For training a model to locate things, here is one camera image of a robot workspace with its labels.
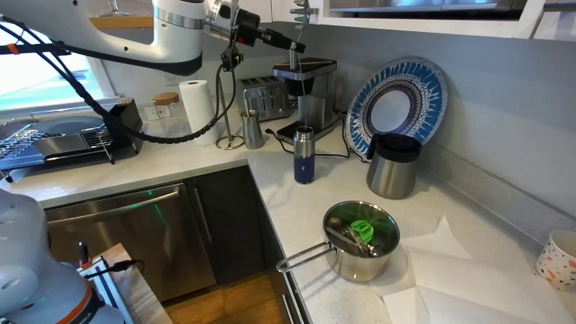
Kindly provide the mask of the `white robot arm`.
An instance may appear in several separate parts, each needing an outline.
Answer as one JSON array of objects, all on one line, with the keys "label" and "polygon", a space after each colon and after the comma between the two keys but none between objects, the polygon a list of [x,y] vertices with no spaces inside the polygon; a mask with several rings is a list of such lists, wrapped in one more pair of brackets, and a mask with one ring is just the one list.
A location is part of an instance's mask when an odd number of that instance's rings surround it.
[{"label": "white robot arm", "polygon": [[0,0],[0,13],[64,49],[126,65],[190,76],[201,68],[207,27],[230,32],[237,7],[212,0],[149,0],[153,38],[136,41],[97,27],[88,0]]}]

